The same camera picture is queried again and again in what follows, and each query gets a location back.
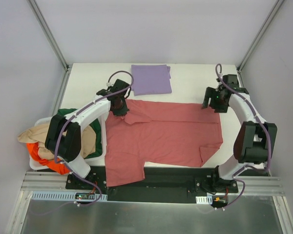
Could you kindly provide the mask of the beige t shirt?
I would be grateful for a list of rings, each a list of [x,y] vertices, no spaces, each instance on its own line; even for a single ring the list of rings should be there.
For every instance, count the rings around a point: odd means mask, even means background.
[[[45,147],[45,141],[49,130],[49,123],[40,124],[27,129],[17,136],[20,143],[37,143],[38,156],[41,159],[53,160],[54,153]],[[91,126],[87,126],[82,132],[81,155],[83,158],[101,154],[101,149],[96,144],[97,135]]]

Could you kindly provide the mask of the left aluminium frame post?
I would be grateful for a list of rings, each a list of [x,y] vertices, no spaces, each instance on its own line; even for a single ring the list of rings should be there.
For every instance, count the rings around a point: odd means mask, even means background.
[[[55,53],[57,59],[59,60],[61,66],[65,71],[68,71],[69,69],[69,64],[64,58],[64,55],[37,3],[36,0],[28,0],[27,3],[29,4],[34,16],[36,17],[36,20],[38,21],[38,24],[40,25],[47,41],[49,42],[53,52]]]

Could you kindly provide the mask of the orange t shirt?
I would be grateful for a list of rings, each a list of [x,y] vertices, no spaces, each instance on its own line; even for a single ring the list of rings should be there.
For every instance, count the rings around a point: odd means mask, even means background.
[[[69,169],[64,164],[55,163],[54,159],[47,160],[41,158],[38,154],[38,143],[27,143],[26,147],[29,152],[30,158],[37,162],[39,165],[46,166],[48,169],[51,169],[52,171],[57,172],[61,175],[69,173]]]

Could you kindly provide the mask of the green t shirt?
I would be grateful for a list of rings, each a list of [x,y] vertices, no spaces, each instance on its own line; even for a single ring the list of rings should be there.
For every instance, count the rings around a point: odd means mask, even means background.
[[[101,125],[98,119],[91,122],[84,130],[82,136],[83,158],[97,158],[102,155]]]

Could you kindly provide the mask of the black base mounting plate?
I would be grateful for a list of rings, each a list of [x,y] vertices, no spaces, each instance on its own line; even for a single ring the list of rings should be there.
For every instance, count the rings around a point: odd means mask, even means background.
[[[111,186],[105,167],[92,166],[86,179],[97,184],[108,201],[188,204],[208,193],[238,193],[236,181],[220,181],[212,168],[146,167],[144,172],[142,181]]]

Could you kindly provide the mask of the pink t shirt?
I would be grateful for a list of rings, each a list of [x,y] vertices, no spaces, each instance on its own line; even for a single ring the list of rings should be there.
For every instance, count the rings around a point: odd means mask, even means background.
[[[146,162],[203,166],[223,143],[220,116],[197,103],[129,100],[123,117],[105,122],[109,187],[145,179]]]

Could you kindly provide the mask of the folded purple t shirt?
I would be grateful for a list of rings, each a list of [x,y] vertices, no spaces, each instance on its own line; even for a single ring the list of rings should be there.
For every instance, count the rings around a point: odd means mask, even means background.
[[[171,94],[170,66],[132,65],[135,96]]]

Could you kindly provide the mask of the aluminium frame post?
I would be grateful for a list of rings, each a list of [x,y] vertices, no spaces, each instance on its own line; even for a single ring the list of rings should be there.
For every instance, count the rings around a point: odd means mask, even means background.
[[[64,58],[64,55],[37,3],[36,0],[28,0],[27,3],[29,4],[34,16],[36,17],[36,20],[38,21],[38,24],[40,25],[47,41],[49,42],[53,52],[55,53],[57,59],[59,60],[61,66],[65,71],[68,71],[69,69],[69,64]]]
[[[260,43],[261,39],[265,35],[266,31],[272,24],[273,20],[275,19],[276,15],[280,11],[281,7],[284,5],[285,0],[276,0],[273,4],[271,10],[269,11],[267,17],[265,18],[263,24],[261,25],[259,31],[257,32],[256,36],[254,37],[253,41],[251,42],[248,50],[246,51],[245,55],[242,58],[242,61],[237,66],[237,72],[240,74],[243,68],[246,66],[248,60],[250,59],[251,55],[257,48],[258,44]]]

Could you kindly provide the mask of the white laundry basket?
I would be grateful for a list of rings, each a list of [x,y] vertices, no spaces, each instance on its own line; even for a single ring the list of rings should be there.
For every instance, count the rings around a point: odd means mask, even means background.
[[[52,119],[52,117],[41,118],[41,119],[36,121],[35,126],[40,125],[40,124],[49,123],[51,121],[51,119]],[[102,136],[101,136],[102,154],[100,156],[98,156],[98,157],[92,157],[92,158],[87,157],[85,159],[85,161],[90,166],[94,166],[95,161],[104,159],[104,157],[106,155],[106,127],[105,127],[106,119],[107,119],[107,114],[101,115],[98,118],[98,121],[99,121],[100,126],[101,126],[101,134],[102,134]],[[30,165],[31,169],[36,170],[36,171],[37,170],[48,169],[47,166],[43,166],[43,165],[39,164],[31,156],[29,156],[29,165]]]

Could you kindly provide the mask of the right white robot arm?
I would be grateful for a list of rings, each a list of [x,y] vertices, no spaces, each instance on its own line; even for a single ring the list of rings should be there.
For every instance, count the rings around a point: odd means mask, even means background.
[[[236,75],[217,76],[218,87],[208,87],[203,108],[216,113],[226,113],[232,108],[241,127],[233,145],[233,155],[212,171],[205,183],[215,192],[222,192],[233,185],[234,178],[256,165],[270,165],[277,126],[267,122],[251,102],[246,88],[239,85]]]

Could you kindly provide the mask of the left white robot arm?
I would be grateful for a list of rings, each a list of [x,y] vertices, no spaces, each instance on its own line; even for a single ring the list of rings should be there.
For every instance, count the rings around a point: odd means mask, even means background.
[[[89,175],[90,166],[81,155],[82,133],[94,120],[112,112],[122,117],[129,111],[126,98],[131,91],[131,84],[117,79],[107,89],[101,89],[89,103],[76,111],[65,115],[54,115],[50,120],[45,147],[59,157],[69,170],[78,175],[76,183],[82,189],[90,189],[93,177]]]

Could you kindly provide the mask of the right aluminium frame post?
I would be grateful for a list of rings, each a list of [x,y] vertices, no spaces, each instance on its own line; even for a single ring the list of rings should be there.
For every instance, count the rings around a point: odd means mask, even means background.
[[[266,31],[272,24],[273,20],[275,19],[276,15],[280,11],[281,7],[284,5],[285,0],[276,0],[273,4],[271,10],[269,11],[267,17],[265,18],[263,24],[261,25],[259,31],[257,32],[256,36],[254,37],[253,41],[251,42],[248,50],[246,51],[245,55],[242,58],[242,61],[237,66],[237,72],[240,74],[243,68],[246,66],[248,60],[250,59],[251,55],[257,48],[258,44],[260,43],[261,39],[265,35]]]

